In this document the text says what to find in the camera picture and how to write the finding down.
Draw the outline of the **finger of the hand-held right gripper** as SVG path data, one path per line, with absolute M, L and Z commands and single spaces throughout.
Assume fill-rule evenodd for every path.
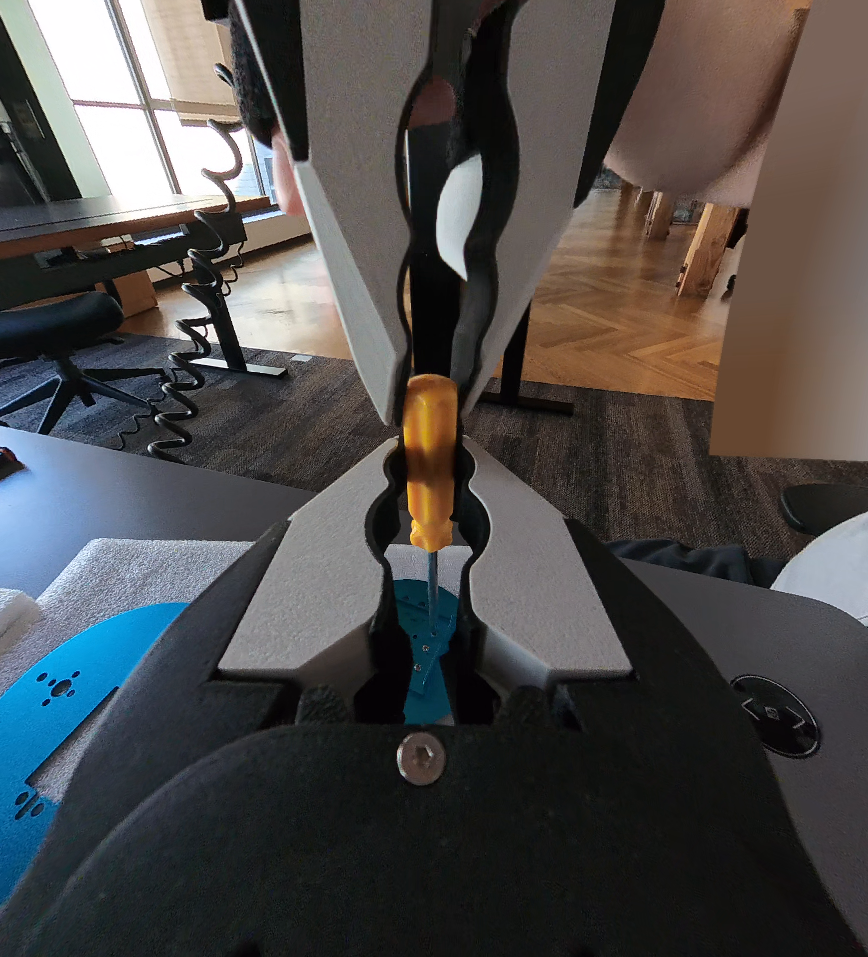
M 466 285 L 451 377 L 469 413 L 501 359 L 572 217 L 614 2 L 509 2 L 500 64 L 474 131 L 482 143 L 444 186 L 444 259 Z
M 302 1 L 308 159 L 295 171 L 358 373 L 398 422 L 408 369 L 397 175 L 402 117 L 428 63 L 429 1 Z

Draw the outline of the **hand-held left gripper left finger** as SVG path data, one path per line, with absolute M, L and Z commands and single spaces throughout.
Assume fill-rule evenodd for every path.
M 404 631 L 386 548 L 404 456 L 388 439 L 290 518 L 219 662 L 229 677 L 329 685 L 362 722 L 404 721 Z

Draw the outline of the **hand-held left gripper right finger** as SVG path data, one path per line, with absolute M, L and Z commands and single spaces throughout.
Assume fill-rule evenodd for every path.
M 492 723 L 522 686 L 631 676 L 564 516 L 469 437 L 457 470 L 454 519 L 472 555 L 449 647 L 456 724 Z

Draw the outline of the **blue metal bracket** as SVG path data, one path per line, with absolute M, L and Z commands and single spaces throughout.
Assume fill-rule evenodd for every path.
M 424 684 L 432 670 L 439 664 L 440 658 L 447 651 L 450 635 L 441 633 L 424 633 L 411 635 L 413 650 L 412 681 Z

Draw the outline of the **blue perforated mounting disc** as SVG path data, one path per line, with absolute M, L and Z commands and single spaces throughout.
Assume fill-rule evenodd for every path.
M 395 580 L 393 591 L 399 625 L 410 640 L 411 635 L 421 632 L 449 634 L 451 639 L 456 628 L 458 607 L 458 599 L 454 594 L 439 588 L 436 628 L 431 631 L 427 608 L 427 582 L 413 579 Z M 440 662 L 424 684 L 413 682 L 411 676 L 404 706 L 406 724 L 435 724 L 445 720 L 450 714 L 451 706 Z

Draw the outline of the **yellow handled screwdriver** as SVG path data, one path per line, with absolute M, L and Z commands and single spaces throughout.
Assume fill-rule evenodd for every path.
M 431 632 L 437 627 L 438 554 L 452 543 L 458 388 L 448 377 L 412 377 L 405 393 L 403 440 L 407 465 L 411 543 L 428 553 Z

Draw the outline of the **person's right forearm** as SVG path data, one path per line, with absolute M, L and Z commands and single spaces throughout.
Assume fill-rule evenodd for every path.
M 748 208 L 810 1 L 667 1 L 605 164 L 623 180 Z

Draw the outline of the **black round desk grommet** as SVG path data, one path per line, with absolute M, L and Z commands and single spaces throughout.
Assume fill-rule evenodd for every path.
M 757 675 L 738 676 L 729 684 L 764 748 L 789 759 L 805 759 L 819 751 L 819 723 L 789 689 Z

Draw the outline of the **person's right hand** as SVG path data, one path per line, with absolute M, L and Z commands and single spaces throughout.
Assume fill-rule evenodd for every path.
M 409 117 L 409 129 L 435 126 L 448 122 L 456 109 L 456 94 L 453 86 L 444 78 L 434 76 L 423 86 L 413 104 Z M 290 216 L 305 214 L 303 198 L 298 188 L 294 161 L 284 134 L 277 128 L 271 130 L 273 155 L 273 185 L 277 203 Z

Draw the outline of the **beige roller blind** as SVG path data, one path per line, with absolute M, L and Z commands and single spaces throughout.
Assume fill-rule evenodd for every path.
M 229 34 L 206 19 L 199 1 L 143 1 L 142 6 L 180 121 L 239 119 L 230 87 L 214 66 L 231 66 Z

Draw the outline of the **window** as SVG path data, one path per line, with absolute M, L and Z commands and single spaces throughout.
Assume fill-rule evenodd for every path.
M 232 152 L 215 119 L 189 126 L 173 110 L 142 2 L 29 6 L 114 195 L 218 193 L 202 169 L 231 168 Z

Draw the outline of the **dark pants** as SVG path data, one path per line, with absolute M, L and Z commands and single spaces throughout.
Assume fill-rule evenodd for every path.
M 739 544 L 691 547 L 673 540 L 623 540 L 606 544 L 619 558 L 692 572 L 716 579 L 753 585 L 773 586 L 786 560 L 751 557 Z

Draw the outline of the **white foam sheet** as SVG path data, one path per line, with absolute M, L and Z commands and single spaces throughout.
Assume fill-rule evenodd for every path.
M 0 641 L 0 695 L 62 641 L 125 611 L 164 602 L 191 602 L 253 543 L 93 540 L 36 599 L 41 616 L 12 625 Z M 468 546 L 440 552 L 440 585 L 458 595 Z M 397 579 L 424 578 L 419 548 L 392 544 L 386 553 Z M 74 741 L 49 762 L 43 775 L 48 796 L 63 796 L 74 768 L 92 741 L 107 705 L 93 714 Z

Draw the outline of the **small brown cardboard box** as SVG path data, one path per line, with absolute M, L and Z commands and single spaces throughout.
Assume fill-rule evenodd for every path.
M 147 312 L 158 306 L 152 279 L 147 271 L 117 277 L 113 280 L 126 318 Z

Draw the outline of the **black shoe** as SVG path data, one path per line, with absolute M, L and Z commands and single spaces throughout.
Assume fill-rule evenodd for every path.
M 868 486 L 811 483 L 786 488 L 780 510 L 795 531 L 819 536 L 830 528 L 868 511 Z

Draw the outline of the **black saddle stool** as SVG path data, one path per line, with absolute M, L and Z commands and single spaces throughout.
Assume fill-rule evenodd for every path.
M 48 305 L 0 312 L 0 368 L 44 360 L 56 365 L 56 377 L 0 407 L 3 415 L 28 408 L 47 398 L 38 433 L 48 435 L 74 398 L 86 406 L 95 396 L 147 409 L 151 402 L 109 385 L 110 381 L 156 376 L 164 383 L 169 377 L 162 368 L 82 370 L 72 361 L 74 353 L 102 341 L 114 341 L 124 322 L 121 305 L 106 292 L 86 292 Z

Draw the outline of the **blue disc with rectangular cutout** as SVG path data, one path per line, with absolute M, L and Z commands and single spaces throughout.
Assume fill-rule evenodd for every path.
M 96 624 L 46 654 L 0 697 L 0 905 L 60 803 L 35 785 L 35 772 L 111 698 L 185 608 L 155 604 Z

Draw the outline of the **black desk leg frame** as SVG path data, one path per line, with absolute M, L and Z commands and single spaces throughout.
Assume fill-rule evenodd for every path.
M 449 124 L 411 129 L 406 134 L 409 199 L 415 245 L 410 261 L 413 366 L 416 374 L 448 375 L 462 281 L 440 258 L 436 217 L 440 191 L 448 176 Z M 499 392 L 484 391 L 481 402 L 524 411 L 571 415 L 569 402 L 523 397 L 523 357 L 530 311 L 526 309 L 504 353 Z

